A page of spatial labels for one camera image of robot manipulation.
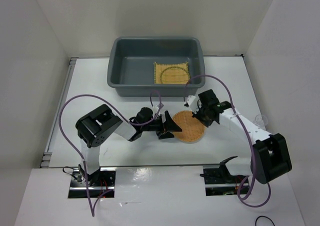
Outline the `round orange woven tray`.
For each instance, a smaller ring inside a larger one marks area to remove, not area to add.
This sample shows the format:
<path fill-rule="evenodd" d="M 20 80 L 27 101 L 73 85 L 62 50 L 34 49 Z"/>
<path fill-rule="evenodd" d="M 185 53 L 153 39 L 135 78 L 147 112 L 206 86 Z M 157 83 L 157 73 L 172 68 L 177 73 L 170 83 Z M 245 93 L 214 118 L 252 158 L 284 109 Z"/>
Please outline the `round orange woven tray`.
<path fill-rule="evenodd" d="M 205 126 L 193 117 L 192 111 L 177 112 L 172 119 L 182 129 L 182 132 L 173 132 L 174 137 L 181 142 L 196 143 L 205 134 Z"/>

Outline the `round yellow bamboo tray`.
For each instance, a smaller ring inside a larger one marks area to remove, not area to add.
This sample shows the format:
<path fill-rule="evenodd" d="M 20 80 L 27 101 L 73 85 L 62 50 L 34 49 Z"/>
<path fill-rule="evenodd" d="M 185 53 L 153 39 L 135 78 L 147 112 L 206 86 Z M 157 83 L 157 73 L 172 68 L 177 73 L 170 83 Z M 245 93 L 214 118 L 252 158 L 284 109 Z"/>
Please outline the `round yellow bamboo tray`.
<path fill-rule="evenodd" d="M 186 84 L 190 79 L 188 69 L 182 66 L 169 66 L 161 69 L 156 76 L 156 84 Z"/>

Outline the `clear plastic cup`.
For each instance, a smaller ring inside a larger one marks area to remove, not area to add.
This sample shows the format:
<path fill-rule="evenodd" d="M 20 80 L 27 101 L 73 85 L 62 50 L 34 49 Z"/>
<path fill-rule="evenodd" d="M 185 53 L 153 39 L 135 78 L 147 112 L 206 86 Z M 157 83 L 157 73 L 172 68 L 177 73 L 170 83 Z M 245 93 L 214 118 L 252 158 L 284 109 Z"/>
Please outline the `clear plastic cup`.
<path fill-rule="evenodd" d="M 268 118 L 263 115 L 263 114 L 258 114 L 255 118 L 254 118 L 254 121 L 253 123 L 259 127 L 265 127 L 268 125 L 269 123 L 269 120 Z"/>

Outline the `square bamboo mat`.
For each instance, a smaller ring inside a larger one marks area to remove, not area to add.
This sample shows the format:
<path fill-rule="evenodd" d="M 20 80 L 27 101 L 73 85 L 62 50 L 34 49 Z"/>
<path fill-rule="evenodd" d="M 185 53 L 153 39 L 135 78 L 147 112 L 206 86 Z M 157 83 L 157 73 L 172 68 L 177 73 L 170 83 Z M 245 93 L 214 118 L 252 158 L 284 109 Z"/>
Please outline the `square bamboo mat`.
<path fill-rule="evenodd" d="M 172 85 L 186 84 L 190 79 L 189 63 L 162 64 L 154 62 L 154 83 Z"/>

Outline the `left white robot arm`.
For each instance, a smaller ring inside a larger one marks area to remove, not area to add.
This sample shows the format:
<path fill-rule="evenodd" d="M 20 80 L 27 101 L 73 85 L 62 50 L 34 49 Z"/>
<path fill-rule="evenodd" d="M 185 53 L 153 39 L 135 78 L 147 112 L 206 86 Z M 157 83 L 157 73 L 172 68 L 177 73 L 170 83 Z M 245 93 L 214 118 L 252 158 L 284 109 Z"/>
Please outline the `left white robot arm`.
<path fill-rule="evenodd" d="M 81 179 L 88 186 L 94 186 L 100 179 L 100 148 L 112 135 L 117 134 L 129 142 L 142 136 L 143 132 L 155 132 L 159 140 L 174 138 L 175 132 L 183 130 L 173 121 L 169 112 L 154 114 L 143 107 L 135 117 L 125 122 L 106 105 L 95 108 L 76 122 L 77 135 L 81 139 L 81 153 L 84 157 L 79 164 Z"/>

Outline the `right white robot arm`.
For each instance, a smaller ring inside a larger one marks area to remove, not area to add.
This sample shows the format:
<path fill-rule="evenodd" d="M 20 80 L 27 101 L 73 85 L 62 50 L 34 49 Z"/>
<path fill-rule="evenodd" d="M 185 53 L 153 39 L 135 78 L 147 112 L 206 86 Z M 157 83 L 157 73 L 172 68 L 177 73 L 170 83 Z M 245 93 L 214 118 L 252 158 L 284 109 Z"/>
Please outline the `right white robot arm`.
<path fill-rule="evenodd" d="M 197 96 L 189 95 L 184 105 L 191 109 L 192 116 L 205 127 L 208 128 L 215 122 L 249 144 L 250 161 L 239 159 L 234 166 L 222 167 L 219 177 L 223 182 L 229 183 L 237 175 L 250 175 L 259 183 L 267 184 L 292 170 L 285 137 L 255 125 L 229 101 L 220 102 L 213 90 L 209 89 Z"/>

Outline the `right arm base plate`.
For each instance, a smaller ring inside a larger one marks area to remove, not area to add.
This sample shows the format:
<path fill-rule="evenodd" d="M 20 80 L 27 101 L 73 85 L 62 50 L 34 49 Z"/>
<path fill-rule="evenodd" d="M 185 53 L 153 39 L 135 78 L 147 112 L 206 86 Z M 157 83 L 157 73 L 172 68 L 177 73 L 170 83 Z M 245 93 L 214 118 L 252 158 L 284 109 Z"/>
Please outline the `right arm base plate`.
<path fill-rule="evenodd" d="M 199 174 L 204 180 L 206 196 L 230 196 L 236 195 L 244 175 L 230 175 L 223 173 L 218 164 L 203 167 Z"/>

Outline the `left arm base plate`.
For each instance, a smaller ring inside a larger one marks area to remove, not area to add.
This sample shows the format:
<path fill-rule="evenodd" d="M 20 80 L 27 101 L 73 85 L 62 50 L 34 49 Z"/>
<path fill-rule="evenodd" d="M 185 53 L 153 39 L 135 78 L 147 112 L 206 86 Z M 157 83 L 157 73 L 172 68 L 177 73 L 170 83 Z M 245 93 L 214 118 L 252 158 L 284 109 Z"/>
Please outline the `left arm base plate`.
<path fill-rule="evenodd" d="M 86 180 L 78 169 L 73 168 L 71 176 L 68 198 L 85 199 L 87 198 Z M 115 195 L 115 167 L 102 167 L 100 174 L 94 182 L 88 183 L 89 195 L 91 198 L 113 198 Z"/>

